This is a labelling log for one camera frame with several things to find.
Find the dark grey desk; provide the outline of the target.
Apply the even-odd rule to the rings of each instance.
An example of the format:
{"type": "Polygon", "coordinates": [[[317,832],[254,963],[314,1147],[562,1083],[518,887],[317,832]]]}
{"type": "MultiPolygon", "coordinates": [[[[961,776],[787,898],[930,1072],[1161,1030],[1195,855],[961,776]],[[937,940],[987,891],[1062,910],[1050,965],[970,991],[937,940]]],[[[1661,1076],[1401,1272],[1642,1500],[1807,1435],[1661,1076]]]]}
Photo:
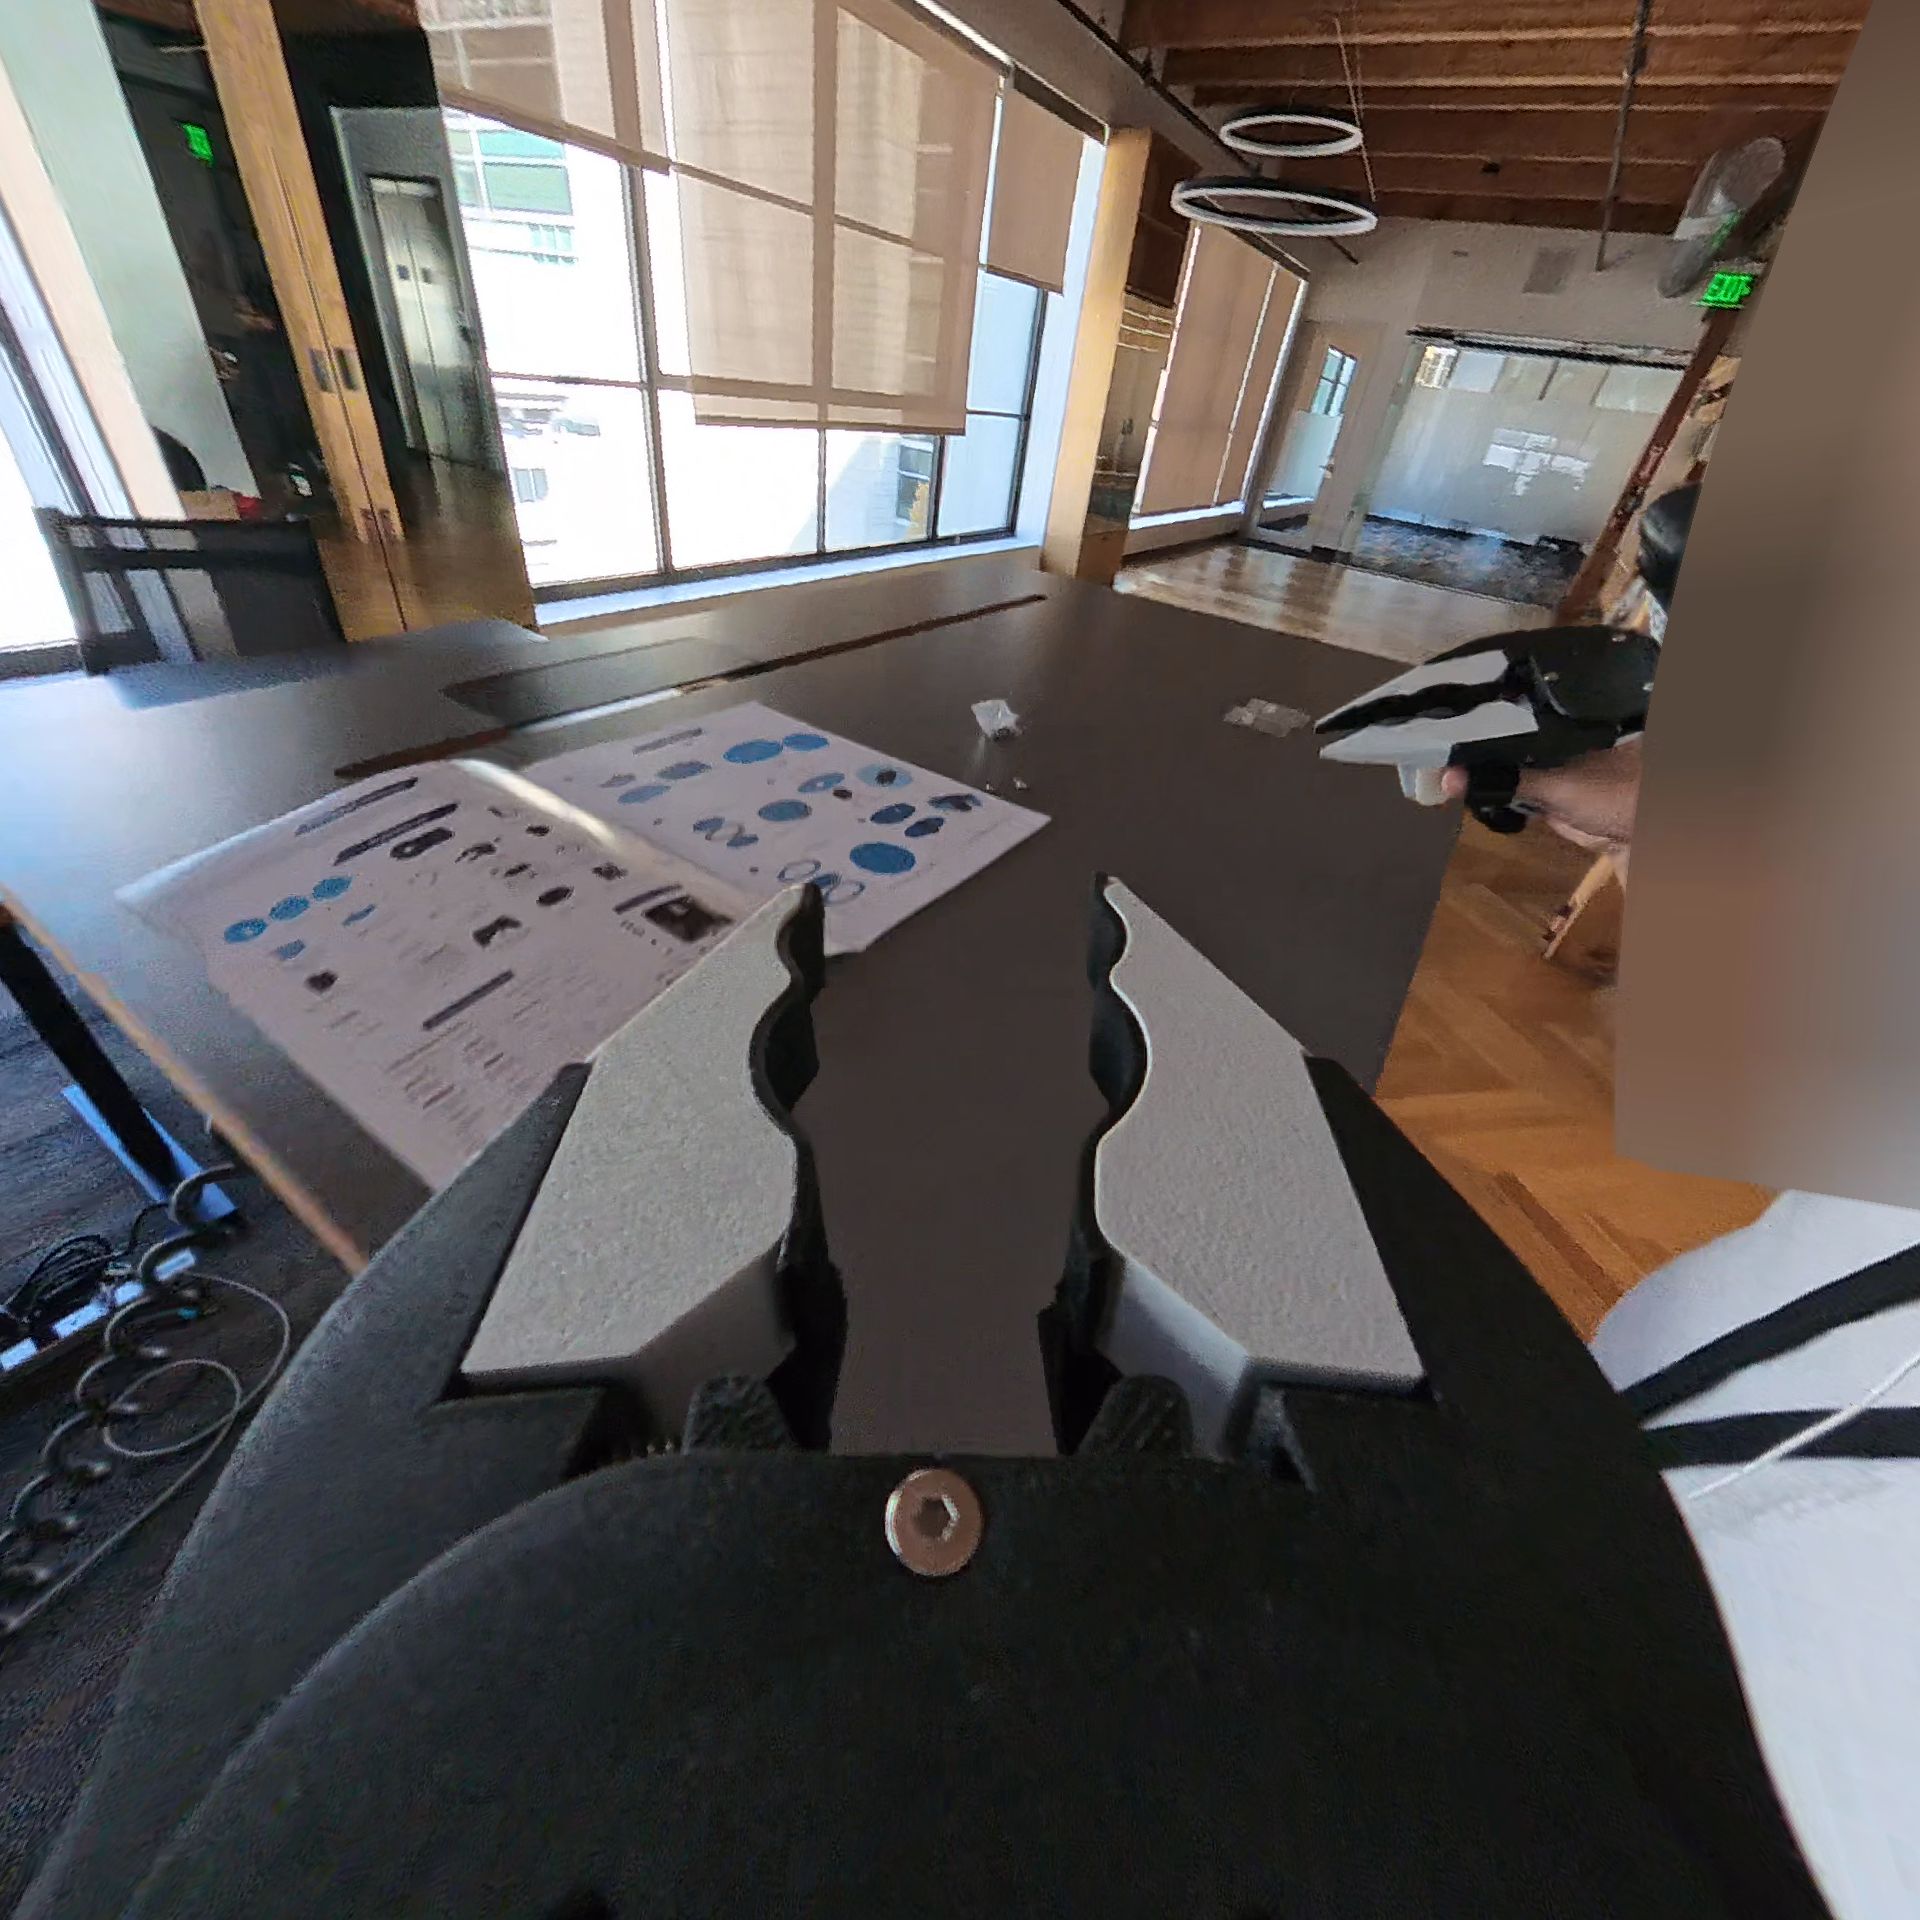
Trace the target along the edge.
{"type": "Polygon", "coordinates": [[[328,796],[450,751],[523,763],[617,720],[762,699],[926,768],[1032,775],[1034,840],[832,966],[800,1115],[848,1267],[913,1200],[963,1231],[1034,1223],[1093,1118],[1089,891],[1126,880],[1310,1050],[1368,1088],[1421,959],[1456,816],[1312,741],[1229,727],[1267,696],[1327,712],[1391,662],[991,564],[987,583],[853,583],[535,637],[496,620],[243,661],[139,704],[143,667],[6,687],[6,904],[350,1269],[426,1188],[222,1003],[118,890],[328,796]],[[982,741],[973,704],[1022,712],[982,741]],[[970,1212],[984,1200],[986,1219],[970,1212]]]}

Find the wooden pillar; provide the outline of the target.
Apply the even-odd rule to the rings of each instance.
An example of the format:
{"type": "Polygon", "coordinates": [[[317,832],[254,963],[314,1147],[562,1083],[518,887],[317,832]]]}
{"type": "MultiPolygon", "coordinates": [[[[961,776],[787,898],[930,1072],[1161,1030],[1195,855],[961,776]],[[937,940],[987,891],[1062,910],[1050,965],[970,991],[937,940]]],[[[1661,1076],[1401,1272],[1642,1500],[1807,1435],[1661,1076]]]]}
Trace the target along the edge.
{"type": "Polygon", "coordinates": [[[1096,504],[1099,434],[1109,412],[1126,278],[1150,159],[1150,127],[1117,127],[1104,148],[1089,269],[1072,339],[1064,432],[1047,500],[1040,560],[1051,574],[1111,588],[1128,540],[1128,509],[1096,504]]]}
{"type": "Polygon", "coordinates": [[[343,535],[330,580],[357,640],[403,634],[406,531],[271,2],[192,13],[254,212],[343,535]]]}

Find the grey metal door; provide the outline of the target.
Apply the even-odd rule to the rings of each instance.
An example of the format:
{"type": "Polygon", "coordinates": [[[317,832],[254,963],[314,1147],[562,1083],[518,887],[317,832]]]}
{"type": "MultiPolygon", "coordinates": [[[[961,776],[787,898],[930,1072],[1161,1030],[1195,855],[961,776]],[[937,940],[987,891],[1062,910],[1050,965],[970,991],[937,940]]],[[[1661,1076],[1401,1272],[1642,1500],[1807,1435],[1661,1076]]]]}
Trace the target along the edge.
{"type": "Polygon", "coordinates": [[[464,221],[438,108],[333,108],[406,443],[502,469],[464,221]]]}

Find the person's white shirt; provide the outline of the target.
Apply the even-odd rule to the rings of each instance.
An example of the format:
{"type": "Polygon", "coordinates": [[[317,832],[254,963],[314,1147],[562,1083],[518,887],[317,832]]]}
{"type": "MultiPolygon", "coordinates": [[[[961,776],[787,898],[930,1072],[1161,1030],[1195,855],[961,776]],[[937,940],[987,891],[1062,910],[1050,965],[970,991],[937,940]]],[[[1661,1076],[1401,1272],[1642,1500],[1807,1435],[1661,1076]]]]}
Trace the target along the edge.
{"type": "Polygon", "coordinates": [[[1614,1307],[1631,1406],[1835,1915],[1918,1915],[1918,1214],[1789,1191],[1614,1307]]]}

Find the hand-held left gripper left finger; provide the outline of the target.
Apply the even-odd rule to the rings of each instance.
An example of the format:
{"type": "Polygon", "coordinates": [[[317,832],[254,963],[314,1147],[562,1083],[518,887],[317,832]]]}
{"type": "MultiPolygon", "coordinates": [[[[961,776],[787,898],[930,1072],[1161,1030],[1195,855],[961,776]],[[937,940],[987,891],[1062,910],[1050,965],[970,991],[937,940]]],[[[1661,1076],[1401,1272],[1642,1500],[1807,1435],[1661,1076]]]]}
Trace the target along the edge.
{"type": "Polygon", "coordinates": [[[795,1108],[818,1069],[825,901],[785,890],[595,1051],[462,1374],[608,1384],[685,1426],[707,1381],[762,1381],[831,1426],[838,1270],[795,1108]]]}

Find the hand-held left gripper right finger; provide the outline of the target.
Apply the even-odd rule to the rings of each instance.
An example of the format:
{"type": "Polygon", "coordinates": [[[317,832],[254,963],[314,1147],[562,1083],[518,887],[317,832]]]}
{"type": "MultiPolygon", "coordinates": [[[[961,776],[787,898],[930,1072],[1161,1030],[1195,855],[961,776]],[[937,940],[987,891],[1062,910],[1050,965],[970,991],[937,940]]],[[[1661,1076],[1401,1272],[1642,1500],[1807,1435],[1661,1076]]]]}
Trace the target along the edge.
{"type": "Polygon", "coordinates": [[[1424,1388],[1306,1044],[1106,872],[1089,984],[1103,1115],[1042,1312],[1058,1451],[1123,1381],[1166,1381],[1200,1454],[1259,1451],[1263,1403],[1291,1388],[1424,1388]]]}

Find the black desk leg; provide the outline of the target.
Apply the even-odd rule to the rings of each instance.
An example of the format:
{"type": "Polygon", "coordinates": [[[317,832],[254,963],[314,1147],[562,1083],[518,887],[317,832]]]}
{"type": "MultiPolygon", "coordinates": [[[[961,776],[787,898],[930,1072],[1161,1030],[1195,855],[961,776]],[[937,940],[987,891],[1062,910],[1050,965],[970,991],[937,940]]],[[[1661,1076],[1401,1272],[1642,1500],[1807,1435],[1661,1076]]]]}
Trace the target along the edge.
{"type": "Polygon", "coordinates": [[[235,1178],[194,1163],[158,1127],[10,908],[2,910],[2,984],[25,1026],[64,1072],[67,1103],[145,1198],[163,1204],[176,1188],[192,1186],[183,1214],[189,1224],[238,1234],[246,1216],[230,1194],[235,1178]]]}

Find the beige roller blind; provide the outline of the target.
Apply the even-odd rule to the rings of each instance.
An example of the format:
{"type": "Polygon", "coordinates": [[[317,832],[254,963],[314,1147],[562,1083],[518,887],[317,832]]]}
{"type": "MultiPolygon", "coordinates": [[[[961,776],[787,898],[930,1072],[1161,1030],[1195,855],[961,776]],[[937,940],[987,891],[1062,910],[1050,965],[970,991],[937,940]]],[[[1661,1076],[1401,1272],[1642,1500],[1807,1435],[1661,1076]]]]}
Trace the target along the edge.
{"type": "Polygon", "coordinates": [[[1003,67],[893,2],[424,2],[442,98],[674,189],[707,424],[958,436],[1003,67]]]}
{"type": "Polygon", "coordinates": [[[1021,88],[999,103],[984,268],[1045,294],[1065,290],[1087,136],[1021,88]]]}

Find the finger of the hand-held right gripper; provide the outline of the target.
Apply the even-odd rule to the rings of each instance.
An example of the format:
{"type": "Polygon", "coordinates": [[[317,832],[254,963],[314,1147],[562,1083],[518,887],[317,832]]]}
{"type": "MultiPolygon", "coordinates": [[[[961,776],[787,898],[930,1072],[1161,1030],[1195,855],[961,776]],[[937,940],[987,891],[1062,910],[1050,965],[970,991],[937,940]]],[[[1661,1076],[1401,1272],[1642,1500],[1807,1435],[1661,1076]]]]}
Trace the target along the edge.
{"type": "Polygon", "coordinates": [[[1370,687],[1349,701],[1349,707],[1361,709],[1395,699],[1434,699],[1441,691],[1449,687],[1501,683],[1509,671],[1511,656],[1515,652],[1526,654],[1527,647],[1530,637],[1526,634],[1486,636],[1483,640],[1465,643],[1449,654],[1435,656],[1434,661],[1414,666],[1395,678],[1370,687]]]}
{"type": "Polygon", "coordinates": [[[1335,763],[1442,770],[1463,750],[1531,739],[1539,731],[1531,707],[1479,701],[1469,710],[1424,709],[1407,718],[1368,718],[1353,728],[1337,727],[1319,757],[1335,763]]]}

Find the white instruction manual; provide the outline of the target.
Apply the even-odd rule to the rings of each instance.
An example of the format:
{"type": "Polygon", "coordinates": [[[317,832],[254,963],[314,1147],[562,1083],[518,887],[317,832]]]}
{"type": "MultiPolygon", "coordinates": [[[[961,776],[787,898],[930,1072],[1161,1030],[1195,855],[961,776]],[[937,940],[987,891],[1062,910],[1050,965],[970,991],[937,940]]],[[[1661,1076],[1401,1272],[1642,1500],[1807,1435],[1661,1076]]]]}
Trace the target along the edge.
{"type": "Polygon", "coordinates": [[[1047,824],[766,704],[373,775],[120,901],[429,1188],[781,893],[865,954],[1047,824]]]}

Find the large glass window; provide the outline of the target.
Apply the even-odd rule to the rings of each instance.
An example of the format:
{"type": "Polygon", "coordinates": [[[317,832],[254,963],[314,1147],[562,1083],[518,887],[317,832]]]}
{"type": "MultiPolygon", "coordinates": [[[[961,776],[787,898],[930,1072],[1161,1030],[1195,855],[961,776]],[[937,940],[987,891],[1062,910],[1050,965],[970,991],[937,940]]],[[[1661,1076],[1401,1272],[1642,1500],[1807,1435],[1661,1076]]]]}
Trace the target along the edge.
{"type": "Polygon", "coordinates": [[[982,272],[958,436],[705,423],[672,179],[474,112],[442,123],[533,588],[1017,527],[1056,294],[982,272]]]}

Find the person's right hand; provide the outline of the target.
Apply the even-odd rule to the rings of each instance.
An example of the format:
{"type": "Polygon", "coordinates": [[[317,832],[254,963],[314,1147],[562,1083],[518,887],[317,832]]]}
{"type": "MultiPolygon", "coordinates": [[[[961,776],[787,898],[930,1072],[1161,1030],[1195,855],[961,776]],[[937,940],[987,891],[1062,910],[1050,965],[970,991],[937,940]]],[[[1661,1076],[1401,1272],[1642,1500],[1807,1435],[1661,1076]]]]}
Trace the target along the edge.
{"type": "Polygon", "coordinates": [[[1530,772],[1519,797],[1571,844],[1622,852],[1631,845],[1639,811],[1642,746],[1643,736],[1627,736],[1607,751],[1530,772]]]}

